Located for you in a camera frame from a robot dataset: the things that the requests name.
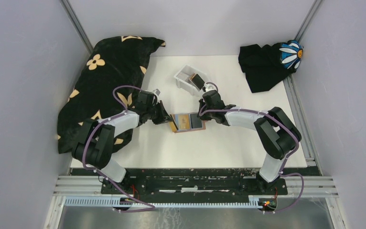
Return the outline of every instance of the white wall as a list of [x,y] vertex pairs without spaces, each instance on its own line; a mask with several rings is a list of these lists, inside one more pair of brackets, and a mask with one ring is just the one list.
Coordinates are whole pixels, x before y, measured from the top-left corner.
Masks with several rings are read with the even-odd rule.
[[70,0],[94,46],[112,36],[166,41],[157,56],[236,55],[293,39],[314,0]]
[[0,229],[42,228],[60,108],[88,54],[59,0],[0,0]]
[[351,227],[366,228],[366,1],[326,0],[294,75],[312,139]]

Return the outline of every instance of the small box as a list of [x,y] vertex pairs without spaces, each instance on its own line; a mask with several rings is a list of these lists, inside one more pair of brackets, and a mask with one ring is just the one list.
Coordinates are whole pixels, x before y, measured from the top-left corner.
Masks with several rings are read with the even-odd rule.
[[204,82],[210,82],[210,78],[208,78],[207,74],[189,65],[185,65],[176,75],[174,75],[176,86],[188,91],[193,96],[201,97],[203,92],[198,90],[197,87],[189,80],[193,73],[198,74],[204,80]]
[[174,122],[169,125],[174,133],[205,130],[205,121],[197,117],[197,113],[172,114],[171,117]]

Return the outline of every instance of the white table surface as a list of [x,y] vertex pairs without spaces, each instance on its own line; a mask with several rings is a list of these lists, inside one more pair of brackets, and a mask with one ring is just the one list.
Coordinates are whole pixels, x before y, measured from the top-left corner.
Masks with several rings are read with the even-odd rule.
[[[161,91],[160,99],[170,114],[197,112],[199,97],[177,88],[173,76],[188,64],[208,75],[217,84],[225,104],[252,110],[281,107],[294,121],[281,82],[263,93],[251,93],[238,56],[165,56],[151,57],[142,89]],[[132,141],[112,155],[128,168],[243,168],[261,167],[266,155],[256,131],[228,127],[214,120],[206,129],[175,134],[169,124],[148,121],[135,128]],[[82,167],[73,159],[71,167]],[[306,167],[302,147],[293,154],[286,167]]]

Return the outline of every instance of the black cloth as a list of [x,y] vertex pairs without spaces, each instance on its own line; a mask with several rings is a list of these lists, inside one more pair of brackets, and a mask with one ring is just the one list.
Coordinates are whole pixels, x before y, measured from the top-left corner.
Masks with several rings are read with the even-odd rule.
[[296,41],[265,45],[263,48],[257,44],[241,47],[238,60],[252,93],[269,91],[289,74],[296,72],[302,48]]
[[[57,122],[58,152],[70,152],[78,131],[87,118],[103,119],[120,113],[123,106],[113,97],[121,85],[141,87],[151,53],[165,41],[153,37],[122,36],[96,44]],[[117,96],[134,106],[138,90],[122,88]],[[132,129],[114,138],[113,152],[126,146]]]

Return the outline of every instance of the white basket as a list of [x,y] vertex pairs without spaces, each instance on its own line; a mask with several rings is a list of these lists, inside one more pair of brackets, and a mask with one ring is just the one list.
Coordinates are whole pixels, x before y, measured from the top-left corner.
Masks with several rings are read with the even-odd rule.
[[178,88],[184,89],[185,91],[188,91],[193,96],[201,97],[204,92],[198,90],[195,87],[195,85],[189,80],[190,76],[193,73],[198,74],[204,80],[204,82],[210,82],[210,79],[208,78],[207,74],[189,65],[185,65],[183,66],[183,68],[181,68],[180,71],[176,73],[176,75],[174,75],[174,78],[176,80],[176,86]]

